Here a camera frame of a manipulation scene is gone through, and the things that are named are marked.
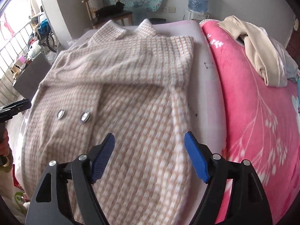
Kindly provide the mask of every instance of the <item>person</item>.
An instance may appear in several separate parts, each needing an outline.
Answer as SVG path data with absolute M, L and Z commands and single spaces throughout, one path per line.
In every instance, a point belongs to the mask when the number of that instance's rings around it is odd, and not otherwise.
M 8 131 L 5 129 L 3 133 L 3 141 L 0 144 L 0 155 L 7 157 L 10 153 Z
M 0 155 L 7 157 L 7 163 L 4 166 L 0 166 L 0 195 L 19 222 L 25 224 L 27 208 L 21 204 L 17 204 L 14 199 L 15 190 L 12 174 L 14 159 L 8 141 L 8 131 L 5 129 L 3 140 L 0 143 Z

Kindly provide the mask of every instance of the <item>pink towel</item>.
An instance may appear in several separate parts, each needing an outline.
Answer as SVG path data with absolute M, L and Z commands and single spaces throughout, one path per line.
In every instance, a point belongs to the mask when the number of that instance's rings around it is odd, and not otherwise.
M 245 48 L 217 25 L 201 23 L 220 75 L 226 110 L 224 156 L 248 159 L 264 186 L 273 223 L 294 201 L 300 183 L 300 106 L 297 86 L 267 87 L 246 57 Z M 224 219 L 232 181 L 226 186 L 217 222 Z

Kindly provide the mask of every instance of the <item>white sheet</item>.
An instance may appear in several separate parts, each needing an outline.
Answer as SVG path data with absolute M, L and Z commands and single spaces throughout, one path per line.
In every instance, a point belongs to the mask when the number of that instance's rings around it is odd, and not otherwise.
M 199 24 L 185 20 L 175 23 L 154 25 L 165 36 L 189 35 L 194 38 L 194 59 L 190 74 L 188 101 L 191 115 L 192 132 L 197 140 L 206 144 L 212 153 L 220 153 L 226 144 L 226 119 L 223 94 L 219 75 Z M 80 37 L 70 49 L 87 42 L 97 30 L 90 30 Z M 18 149 L 23 144 L 25 126 L 28 122 L 27 111 L 19 134 Z M 21 155 L 15 157 L 16 178 L 22 185 Z M 186 207 L 182 211 L 179 224 L 188 225 L 195 214 L 205 192 L 206 185 L 192 175 L 192 185 Z

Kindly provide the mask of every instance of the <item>black bag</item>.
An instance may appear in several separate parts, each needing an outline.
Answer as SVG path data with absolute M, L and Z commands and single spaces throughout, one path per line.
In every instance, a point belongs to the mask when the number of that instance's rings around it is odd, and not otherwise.
M 97 18 L 104 18 L 123 11 L 125 4 L 117 2 L 115 5 L 106 6 L 96 11 Z

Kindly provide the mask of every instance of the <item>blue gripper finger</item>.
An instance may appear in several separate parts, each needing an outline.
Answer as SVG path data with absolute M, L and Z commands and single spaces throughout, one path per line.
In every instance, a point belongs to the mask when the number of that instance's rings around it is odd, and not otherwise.
M 92 175 L 91 179 L 95 183 L 98 179 L 102 178 L 104 170 L 110 159 L 111 154 L 115 148 L 115 137 L 112 134 L 108 134 L 101 144 L 103 147 L 99 151 L 97 157 L 92 163 Z
M 207 169 L 207 161 L 202 155 L 198 145 L 199 143 L 195 139 L 194 135 L 191 132 L 187 132 L 184 136 L 184 146 L 192 161 L 198 178 L 207 183 L 210 178 Z

